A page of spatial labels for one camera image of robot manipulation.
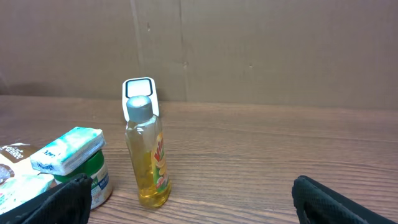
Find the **clear plastic snack bag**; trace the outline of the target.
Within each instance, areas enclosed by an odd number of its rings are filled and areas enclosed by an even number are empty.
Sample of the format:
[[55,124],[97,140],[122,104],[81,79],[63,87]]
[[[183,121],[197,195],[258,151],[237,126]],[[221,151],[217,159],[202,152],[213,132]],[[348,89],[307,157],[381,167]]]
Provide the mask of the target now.
[[30,156],[38,150],[38,147],[24,143],[1,146],[1,184],[11,178],[38,175],[40,172],[32,168],[30,161]]

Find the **small teal packet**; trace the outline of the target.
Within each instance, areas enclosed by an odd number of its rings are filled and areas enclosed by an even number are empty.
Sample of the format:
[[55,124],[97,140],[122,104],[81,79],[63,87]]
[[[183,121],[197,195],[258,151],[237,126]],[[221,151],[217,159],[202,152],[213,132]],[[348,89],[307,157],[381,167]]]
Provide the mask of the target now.
[[52,182],[53,175],[50,174],[22,175],[7,179],[1,184],[1,214],[44,193]]

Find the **yellow dish soap bottle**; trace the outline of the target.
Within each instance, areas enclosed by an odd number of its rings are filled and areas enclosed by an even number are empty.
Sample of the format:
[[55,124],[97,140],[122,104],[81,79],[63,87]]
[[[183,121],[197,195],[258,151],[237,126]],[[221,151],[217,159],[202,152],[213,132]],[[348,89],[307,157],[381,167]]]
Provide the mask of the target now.
[[129,121],[126,144],[136,178],[139,202],[149,208],[163,206],[171,192],[160,118],[148,96],[133,96],[126,103]]

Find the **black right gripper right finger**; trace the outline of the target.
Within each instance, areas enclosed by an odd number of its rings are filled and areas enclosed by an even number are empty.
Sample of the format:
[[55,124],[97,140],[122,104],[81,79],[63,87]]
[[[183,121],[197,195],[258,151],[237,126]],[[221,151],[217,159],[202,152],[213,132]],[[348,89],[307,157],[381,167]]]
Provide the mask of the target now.
[[396,224],[305,175],[292,197],[300,224]]

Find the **green white tissue pack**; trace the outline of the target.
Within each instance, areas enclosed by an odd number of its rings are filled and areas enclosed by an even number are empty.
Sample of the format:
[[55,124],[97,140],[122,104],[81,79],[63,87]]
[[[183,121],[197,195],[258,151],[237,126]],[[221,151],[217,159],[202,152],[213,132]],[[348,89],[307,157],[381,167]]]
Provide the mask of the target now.
[[105,146],[101,129],[75,127],[30,156],[32,168],[68,175]]

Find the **green lid glass jar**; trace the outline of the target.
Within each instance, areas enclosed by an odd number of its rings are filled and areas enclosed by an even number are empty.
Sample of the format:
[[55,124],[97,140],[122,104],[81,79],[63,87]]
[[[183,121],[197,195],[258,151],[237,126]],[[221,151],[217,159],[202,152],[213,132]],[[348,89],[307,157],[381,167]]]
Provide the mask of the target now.
[[102,150],[97,151],[68,175],[54,175],[54,178],[57,184],[61,184],[77,174],[86,174],[93,180],[91,183],[91,209],[99,207],[107,201],[113,187],[109,180],[108,168]]

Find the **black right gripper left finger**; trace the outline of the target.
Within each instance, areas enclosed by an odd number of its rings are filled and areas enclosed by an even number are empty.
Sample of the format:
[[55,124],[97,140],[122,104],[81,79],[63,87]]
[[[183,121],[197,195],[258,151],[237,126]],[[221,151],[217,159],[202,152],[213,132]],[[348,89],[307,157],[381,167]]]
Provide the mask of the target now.
[[77,174],[67,182],[1,215],[1,224],[87,224],[93,179]]

